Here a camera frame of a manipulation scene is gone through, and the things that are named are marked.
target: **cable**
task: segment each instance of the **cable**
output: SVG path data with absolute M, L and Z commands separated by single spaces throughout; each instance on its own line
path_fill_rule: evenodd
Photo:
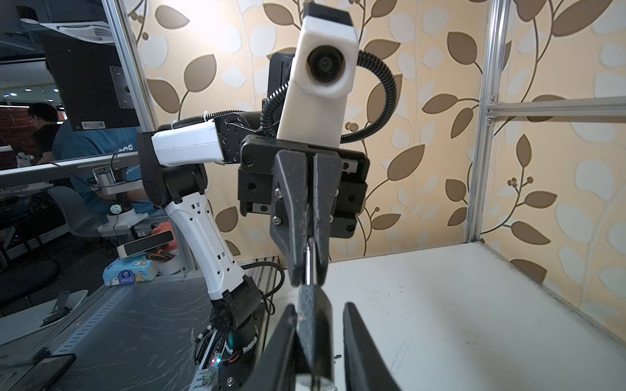
M 385 107 L 373 123 L 354 133 L 342 135 L 341 144 L 353 143 L 370 137 L 385 126 L 396 110 L 396 97 L 398 92 L 396 90 L 396 82 L 393 79 L 393 74 L 387 65 L 375 55 L 363 50 L 359 50 L 357 65 L 375 74 L 378 80 L 381 81 L 382 87 L 385 90 Z M 288 87 L 289 81 L 286 81 L 267 98 L 267 101 L 263 105 L 260 121 L 261 128 L 266 136 L 276 137 L 277 129 L 273 125 L 274 113 L 285 102 Z
M 207 114 L 199 115 L 196 117 L 189 117 L 189 118 L 181 119 L 180 121 L 176 121 L 172 124 L 161 125 L 156 130 L 157 132 L 160 132 L 163 130 L 178 129 L 184 126 L 207 122 L 208 120 L 213 119 L 215 117 L 219 117 L 221 115 L 226 115 L 230 113 L 241 113 L 241 112 L 242 112 L 241 110 L 225 110 L 225 111 L 218 111 L 217 113 L 212 113 L 212 114 L 207 113 Z

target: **wall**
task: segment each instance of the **wall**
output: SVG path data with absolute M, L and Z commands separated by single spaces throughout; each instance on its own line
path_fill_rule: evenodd
M 500 101 L 626 96 L 626 1 L 511 5 Z M 625 148 L 622 119 L 503 118 L 483 220 L 487 245 L 622 339 Z
M 385 128 L 345 146 L 368 154 L 371 190 L 354 237 L 331 241 L 332 259 L 461 243 L 488 3 L 317 2 L 350 12 L 361 49 L 385 60 L 401 90 Z M 127 0 L 160 122 L 260 109 L 269 56 L 293 50 L 302 7 L 301 0 Z M 343 132 L 377 117 L 384 104 L 377 84 L 357 70 Z M 237 168 L 207 165 L 216 221 L 234 254 L 275 255 L 268 217 L 238 213 Z
M 0 170 L 18 166 L 15 157 L 18 152 L 36 156 L 33 132 L 37 130 L 25 108 L 0 108 L 0 146 L 11 145 L 13 152 L 0 152 Z

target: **black cable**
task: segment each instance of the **black cable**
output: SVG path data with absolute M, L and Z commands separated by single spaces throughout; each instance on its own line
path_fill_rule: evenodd
M 225 110 L 225 111 L 218 111 L 217 113 L 212 113 L 212 114 L 199 115 L 199 116 L 196 116 L 196 117 L 190 117 L 190 118 L 181 119 L 180 121 L 176 121 L 176 122 L 171 123 L 171 124 L 161 125 L 156 130 L 157 130 L 157 132 L 160 132 L 160 131 L 163 131 L 163 130 L 178 129 L 178 128 L 182 128 L 184 126 L 195 125 L 195 124 L 207 122 L 208 120 L 213 119 L 215 117 L 219 117 L 221 115 L 226 115 L 226 114 L 230 114 L 230 113 L 241 113 L 241 112 L 242 112 L 241 110 Z
M 398 92 L 396 90 L 396 82 L 393 79 L 393 74 L 387 65 L 375 55 L 363 50 L 359 51 L 357 65 L 375 74 L 378 80 L 381 81 L 382 87 L 385 90 L 385 107 L 373 123 L 354 133 L 342 135 L 342 144 L 353 143 L 370 137 L 387 124 L 396 110 L 396 97 Z M 263 105 L 260 121 L 261 128 L 266 136 L 276 137 L 277 129 L 273 125 L 274 113 L 285 102 L 288 87 L 289 81 L 286 81 L 267 98 Z
M 256 267 L 261 267 L 261 266 L 273 267 L 280 272 L 280 282 L 278 283 L 278 286 L 263 295 L 265 298 L 268 298 L 272 296 L 273 294 L 275 294 L 276 292 L 278 292 L 278 290 L 282 287 L 282 284 L 285 282 L 285 271 L 282 269 L 282 267 L 280 267 L 280 265 L 274 262 L 267 262 L 267 261 L 248 263 L 247 265 L 241 266 L 241 268 L 244 270 L 248 270 L 251 268 L 256 268 Z

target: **desk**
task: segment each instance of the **desk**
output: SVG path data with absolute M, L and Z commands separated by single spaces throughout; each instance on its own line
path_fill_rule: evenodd
M 404 391 L 623 390 L 626 349 L 479 244 L 329 266 L 334 354 L 356 304 Z M 297 301 L 287 282 L 276 313 Z M 270 318 L 270 333 L 280 317 Z M 336 360 L 345 390 L 344 361 Z

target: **white leaf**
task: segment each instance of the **white leaf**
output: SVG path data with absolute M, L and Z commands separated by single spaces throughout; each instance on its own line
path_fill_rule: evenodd
M 510 121 L 505 126 L 506 145 L 513 145 L 520 139 L 521 121 Z
M 606 43 L 600 52 L 600 62 L 609 68 L 624 66 L 626 65 L 626 49 L 614 43 Z
M 406 53 L 400 54 L 398 56 L 398 68 L 405 79 L 415 79 L 415 57 Z
M 489 214 L 493 217 L 498 216 L 500 214 L 500 210 L 502 207 L 500 205 L 496 205 L 489 210 Z
M 433 137 L 434 137 L 434 122 L 429 122 L 426 125 L 424 125 L 422 130 L 419 132 L 419 139 L 421 140 L 422 144 L 426 144 L 428 146 L 433 142 Z
M 616 317 L 619 315 L 619 311 L 608 307 L 602 303 L 592 302 L 592 301 L 584 301 L 580 304 L 580 310 L 596 322 L 604 326 L 604 323 L 607 322 L 608 318 Z
M 556 293 L 559 296 L 563 296 L 563 294 L 561 293 L 561 288 L 558 287 L 557 283 L 555 283 L 552 280 L 549 279 L 545 279 L 543 281 L 543 286 L 546 287 L 547 289 L 551 290 L 552 292 Z
M 215 43 L 221 51 L 225 53 L 236 53 L 241 49 L 241 35 L 239 35 L 239 30 L 234 26 L 220 23 L 218 37 Z
M 250 7 L 261 7 L 263 5 L 263 0 L 239 0 L 239 8 L 241 9 L 242 15 L 248 10 Z
M 396 128 L 391 135 L 391 145 L 393 145 L 396 149 L 404 151 L 406 148 L 411 146 L 411 137 L 407 135 L 404 130 Z
M 265 235 L 265 233 L 258 228 L 249 228 L 245 231 L 245 233 L 246 235 L 248 235 L 250 240 L 256 241 L 257 243 L 267 241 L 267 236 Z
M 610 268 L 598 273 L 600 281 L 616 295 L 626 297 L 626 270 Z
M 558 259 L 561 261 L 561 267 L 563 267 L 563 271 L 567 274 L 567 277 L 577 283 L 583 282 L 585 260 L 580 258 L 580 255 L 578 255 L 576 251 L 569 246 L 565 246 L 558 251 Z
M 235 106 L 239 110 L 242 110 L 242 111 L 254 111 L 254 108 L 248 102 L 243 102 L 243 101 L 235 102 Z
M 611 169 L 599 161 L 581 161 L 576 167 L 576 187 L 592 191 L 605 201 L 613 195 L 614 182 Z
M 419 191 L 419 194 L 429 193 L 432 189 L 434 189 L 435 185 L 437 185 L 437 181 L 439 181 L 439 175 L 433 175 L 426 180 L 424 187 Z
M 415 23 L 407 14 L 393 14 L 389 17 L 391 35 L 400 43 L 411 43 L 415 38 Z
M 626 221 L 618 221 L 608 231 L 608 242 L 620 253 L 626 255 Z
M 361 113 L 361 106 L 346 106 L 346 113 L 344 114 L 344 121 L 352 121 L 357 115 Z
M 264 66 L 254 73 L 254 92 L 264 96 L 267 94 L 267 77 L 269 73 L 269 66 Z
M 409 195 L 401 187 L 398 188 L 398 201 L 404 206 L 409 206 Z
M 581 209 L 575 206 L 558 205 L 557 223 L 570 239 L 588 243 L 593 236 L 593 223 Z
M 585 141 L 608 143 L 613 141 L 615 130 L 606 122 L 570 122 L 574 132 Z
M 165 64 L 167 51 L 167 39 L 161 36 L 151 35 L 147 41 L 139 45 L 141 61 L 148 68 L 158 68 Z
M 434 46 L 431 46 L 424 54 L 424 58 L 422 59 L 422 63 L 427 68 L 435 68 L 437 65 L 441 64 L 445 57 L 445 54 Z
M 228 68 L 220 77 L 228 87 L 238 88 L 245 83 L 245 75 L 236 65 Z
M 474 161 L 474 148 L 465 151 L 465 155 L 468 157 L 470 161 Z
M 413 210 L 411 211 L 411 214 L 412 215 L 418 215 L 418 214 L 420 214 L 422 212 L 422 209 L 424 209 L 424 203 L 420 202 L 420 203 L 418 203 L 417 205 L 415 205 L 413 207 Z
M 426 248 L 428 246 L 428 232 L 423 231 L 420 233 L 418 238 L 415 239 L 415 245 L 417 248 Z
M 539 46 L 541 47 L 541 42 L 545 38 L 545 35 L 539 33 Z M 533 53 L 535 51 L 535 29 L 529 29 L 528 32 L 524 35 L 524 37 L 520 40 L 520 44 L 517 46 L 517 51 L 521 54 Z
M 404 251 L 404 246 L 402 246 L 402 243 L 392 243 L 391 244 L 391 252 L 399 253 L 400 251 Z
M 422 221 L 430 220 L 437 215 L 439 211 L 439 205 L 429 206 L 424 210 L 424 214 L 422 214 Z
M 592 24 L 596 34 L 608 34 L 626 27 L 626 1 L 614 1 Z
M 517 72 L 509 82 L 508 91 L 506 94 L 508 96 L 514 96 L 520 94 L 524 87 L 526 87 L 526 79 L 530 75 L 530 69 L 522 69 Z
M 402 118 L 409 119 L 409 109 L 406 104 L 406 97 L 402 93 L 400 94 L 400 99 L 398 100 L 398 106 L 396 107 L 394 114 L 397 114 Z
M 392 161 L 392 160 L 393 160 L 393 159 L 381 160 L 381 165 L 382 165 L 383 167 L 385 167 L 385 170 L 389 168 L 389 165 L 391 164 L 391 161 Z
M 265 24 L 250 33 L 250 51 L 256 57 L 266 57 L 276 45 L 276 27 Z
M 449 19 L 450 13 L 445 9 L 439 7 L 431 8 L 424 13 L 422 29 L 426 34 L 437 34 L 446 27 Z
M 419 92 L 418 92 L 419 104 L 424 104 L 428 102 L 430 98 L 433 97 L 433 88 L 434 88 L 434 81 L 429 81 L 428 83 L 424 84 L 422 88 L 419 89 Z
M 402 239 L 402 232 L 398 228 L 389 228 L 384 230 L 385 239 L 387 240 L 400 240 Z
M 596 98 L 626 95 L 626 78 L 613 73 L 597 73 L 593 94 Z
M 502 243 L 496 240 L 496 241 L 490 241 L 489 243 L 487 243 L 487 245 L 491 247 L 493 251 L 497 252 L 498 254 L 502 254 Z
M 398 215 L 400 215 L 400 219 L 398 221 L 406 222 L 406 212 L 405 212 L 405 209 L 403 207 L 397 206 L 397 205 L 392 205 L 391 206 L 391 213 L 397 213 Z
M 498 197 L 516 198 L 517 191 L 515 191 L 515 189 L 512 186 L 509 186 L 505 183 L 505 185 L 502 186 L 502 189 L 500 189 L 500 191 L 497 192 L 496 195 Z

